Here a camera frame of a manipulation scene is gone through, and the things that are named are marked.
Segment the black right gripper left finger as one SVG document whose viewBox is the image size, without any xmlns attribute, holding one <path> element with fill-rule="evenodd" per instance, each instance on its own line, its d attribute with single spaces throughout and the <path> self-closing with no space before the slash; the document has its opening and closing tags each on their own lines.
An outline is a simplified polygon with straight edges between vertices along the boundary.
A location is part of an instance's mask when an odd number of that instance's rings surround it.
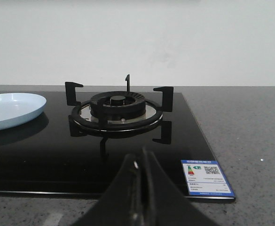
<svg viewBox="0 0 275 226">
<path fill-rule="evenodd" d="M 122 166 L 98 202 L 74 226 L 142 226 L 141 170 L 133 154 Z"/>
</svg>

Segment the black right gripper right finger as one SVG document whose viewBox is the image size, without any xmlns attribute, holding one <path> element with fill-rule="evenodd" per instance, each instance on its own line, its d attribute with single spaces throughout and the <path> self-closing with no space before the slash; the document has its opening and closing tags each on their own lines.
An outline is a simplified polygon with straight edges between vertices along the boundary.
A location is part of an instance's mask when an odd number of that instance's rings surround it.
<svg viewBox="0 0 275 226">
<path fill-rule="evenodd" d="M 142 150 L 141 161 L 147 181 L 149 226 L 216 226 L 197 210 L 166 175 L 155 155 Z"/>
</svg>

